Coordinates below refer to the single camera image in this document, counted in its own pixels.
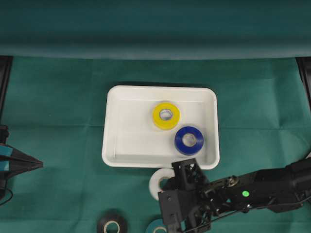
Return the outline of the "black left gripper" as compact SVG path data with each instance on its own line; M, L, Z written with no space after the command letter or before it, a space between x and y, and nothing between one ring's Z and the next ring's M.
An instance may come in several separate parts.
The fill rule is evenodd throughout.
M13 176L18 174L29 172L32 170L36 170L43 167L42 161L29 156L16 148L13 148L9 145L6 145L6 140L9 136L8 126L0 125L0 155L7 157L9 160L15 159L24 162L31 162L35 163L30 166L12 166L9 165L6 170L0 171L0 179L1 180L8 180Z

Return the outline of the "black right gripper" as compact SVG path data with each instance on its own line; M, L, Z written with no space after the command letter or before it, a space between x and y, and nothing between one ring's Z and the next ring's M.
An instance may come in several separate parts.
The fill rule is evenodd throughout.
M200 169L195 159L183 160L172 163L175 176L168 180L164 191L181 190L194 191L198 197L200 225L196 227L196 233L210 230L211 213L207 205L201 200L200 190L207 184L207 178ZM181 223L182 233L190 233L186 230L185 222Z

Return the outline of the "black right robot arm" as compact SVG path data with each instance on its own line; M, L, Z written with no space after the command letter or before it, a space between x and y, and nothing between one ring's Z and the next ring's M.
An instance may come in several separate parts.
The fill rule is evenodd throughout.
M311 160L261 169L209 182L196 159L172 163L174 176L158 193L169 233L205 233L211 223L235 213L299 209L311 199Z

